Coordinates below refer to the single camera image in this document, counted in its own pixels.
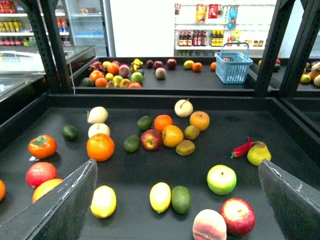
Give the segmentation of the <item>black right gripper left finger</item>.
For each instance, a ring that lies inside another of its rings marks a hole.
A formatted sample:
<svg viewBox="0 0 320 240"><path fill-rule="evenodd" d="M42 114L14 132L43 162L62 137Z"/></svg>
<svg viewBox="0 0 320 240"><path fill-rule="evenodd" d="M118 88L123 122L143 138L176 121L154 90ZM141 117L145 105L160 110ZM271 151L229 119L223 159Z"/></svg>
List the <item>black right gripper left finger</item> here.
<svg viewBox="0 0 320 240"><path fill-rule="evenodd" d="M92 202L97 162L88 160L56 187L0 226L2 240L78 240Z"/></svg>

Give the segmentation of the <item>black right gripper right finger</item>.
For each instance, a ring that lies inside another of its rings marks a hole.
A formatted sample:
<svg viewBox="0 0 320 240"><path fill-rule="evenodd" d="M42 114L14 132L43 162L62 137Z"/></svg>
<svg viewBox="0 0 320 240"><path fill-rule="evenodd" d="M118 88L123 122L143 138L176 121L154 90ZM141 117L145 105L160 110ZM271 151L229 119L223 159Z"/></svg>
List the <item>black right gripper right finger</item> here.
<svg viewBox="0 0 320 240"><path fill-rule="evenodd" d="M268 160L259 164L258 175L284 238L318 240L320 192Z"/></svg>

